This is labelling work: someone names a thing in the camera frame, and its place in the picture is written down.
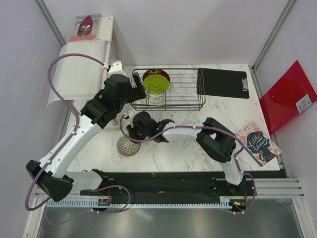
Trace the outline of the lime green plate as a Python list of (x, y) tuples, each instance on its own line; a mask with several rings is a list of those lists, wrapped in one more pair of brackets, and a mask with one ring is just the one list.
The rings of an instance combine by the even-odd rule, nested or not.
[(162, 94), (169, 89), (170, 82), (161, 75), (150, 75), (143, 81), (143, 85), (147, 92), (152, 94)]

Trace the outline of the dark red patterned bowl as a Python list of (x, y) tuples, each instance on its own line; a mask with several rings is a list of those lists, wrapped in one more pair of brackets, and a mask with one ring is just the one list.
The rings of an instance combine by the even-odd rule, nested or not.
[(152, 75), (160, 75), (165, 77), (168, 81), (170, 81), (170, 77), (167, 74), (166, 71), (162, 70), (162, 69), (149, 69), (147, 70), (142, 77), (142, 80), (144, 81), (147, 77), (152, 76)]

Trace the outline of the red patterned white bowl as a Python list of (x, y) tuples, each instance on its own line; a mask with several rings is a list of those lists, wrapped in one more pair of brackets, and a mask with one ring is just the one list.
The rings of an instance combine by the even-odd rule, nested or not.
[(129, 140), (126, 136), (121, 136), (117, 141), (116, 147), (119, 154), (125, 157), (130, 157), (139, 152), (141, 144)]

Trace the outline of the clear octagonal glass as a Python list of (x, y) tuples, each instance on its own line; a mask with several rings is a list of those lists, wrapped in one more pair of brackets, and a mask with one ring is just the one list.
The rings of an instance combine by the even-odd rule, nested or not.
[(183, 121), (184, 124), (199, 124), (200, 120), (196, 117), (186, 117)]

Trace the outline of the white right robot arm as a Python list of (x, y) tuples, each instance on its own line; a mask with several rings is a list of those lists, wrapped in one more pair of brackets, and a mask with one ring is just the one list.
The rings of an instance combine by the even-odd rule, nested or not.
[(123, 135), (136, 143), (196, 142), (211, 159), (220, 163), (230, 194), (238, 195), (245, 189), (245, 176), (236, 160), (245, 146), (217, 120), (207, 118), (199, 124), (176, 124), (171, 119), (157, 122), (145, 111), (137, 114), (124, 113), (120, 122), (124, 119), (129, 124)]

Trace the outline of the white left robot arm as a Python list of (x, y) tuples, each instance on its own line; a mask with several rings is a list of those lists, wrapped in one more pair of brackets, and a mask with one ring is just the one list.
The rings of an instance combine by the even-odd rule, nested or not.
[(125, 104), (146, 97), (139, 74), (134, 73), (132, 77), (135, 87), (127, 76), (111, 75), (104, 82), (104, 89), (81, 110), (73, 131), (66, 134), (39, 162), (31, 160), (26, 165), (33, 181), (53, 201), (61, 201), (72, 191), (93, 190), (98, 195), (107, 193), (109, 184), (102, 179), (98, 170), (81, 173), (68, 172), (67, 169), (85, 145), (116, 119)]

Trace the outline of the white translucent mat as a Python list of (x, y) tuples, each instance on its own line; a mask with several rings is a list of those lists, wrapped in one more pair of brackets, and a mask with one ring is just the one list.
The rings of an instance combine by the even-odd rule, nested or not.
[[(84, 54), (102, 63), (109, 60), (110, 42), (97, 40), (90, 42), (73, 42), (62, 47), (60, 55)], [(91, 59), (71, 56), (56, 63), (53, 85), (66, 100), (92, 99), (102, 88), (106, 78), (104, 67)]]

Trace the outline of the white side shelf table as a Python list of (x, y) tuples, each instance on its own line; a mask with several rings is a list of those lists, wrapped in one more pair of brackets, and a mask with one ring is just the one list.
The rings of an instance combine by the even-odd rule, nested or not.
[[(113, 31), (113, 22), (114, 18), (112, 16), (108, 17), (102, 17), (101, 24), (99, 28), (99, 33), (97, 36), (97, 40), (105, 40), (110, 42), (110, 51), (109, 51), (109, 60), (108, 62), (104, 63), (105, 65), (111, 65), (113, 61), (121, 59), (119, 56), (119, 50), (117, 49), (117, 43), (115, 39), (115, 34)], [(76, 108), (76, 110), (79, 112), (81, 109), (85, 106), (86, 102), (88, 102), (90, 99), (87, 100), (69, 100), (73, 106)]]

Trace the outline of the red cover book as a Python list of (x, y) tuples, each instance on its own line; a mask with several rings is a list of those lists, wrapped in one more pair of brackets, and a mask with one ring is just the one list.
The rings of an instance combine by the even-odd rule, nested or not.
[(77, 16), (74, 21), (69, 42), (95, 41), (99, 33), (101, 19), (101, 14)]

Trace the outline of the black clipboard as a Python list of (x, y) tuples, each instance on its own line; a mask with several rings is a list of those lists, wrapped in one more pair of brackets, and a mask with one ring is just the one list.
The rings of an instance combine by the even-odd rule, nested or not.
[(245, 71), (198, 68), (197, 93), (248, 99), (249, 89)]

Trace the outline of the Little Women book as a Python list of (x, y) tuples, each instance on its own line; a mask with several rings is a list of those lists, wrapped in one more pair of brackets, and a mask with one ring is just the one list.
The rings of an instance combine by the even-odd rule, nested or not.
[(282, 153), (282, 150), (254, 122), (237, 132), (236, 136), (261, 167)]

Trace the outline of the red plastic folder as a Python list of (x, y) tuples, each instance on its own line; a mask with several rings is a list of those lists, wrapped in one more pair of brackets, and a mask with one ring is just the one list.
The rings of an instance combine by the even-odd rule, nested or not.
[(284, 75), (260, 98), (260, 105), (270, 135), (317, 100), (317, 94), (295, 61)]

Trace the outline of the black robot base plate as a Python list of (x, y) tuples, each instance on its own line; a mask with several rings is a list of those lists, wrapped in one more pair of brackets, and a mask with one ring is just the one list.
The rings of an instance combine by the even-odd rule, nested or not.
[(131, 204), (211, 204), (221, 197), (253, 197), (251, 180), (241, 187), (229, 185), (223, 172), (99, 172), (98, 191), (83, 190), (81, 195), (110, 195), (113, 203)]

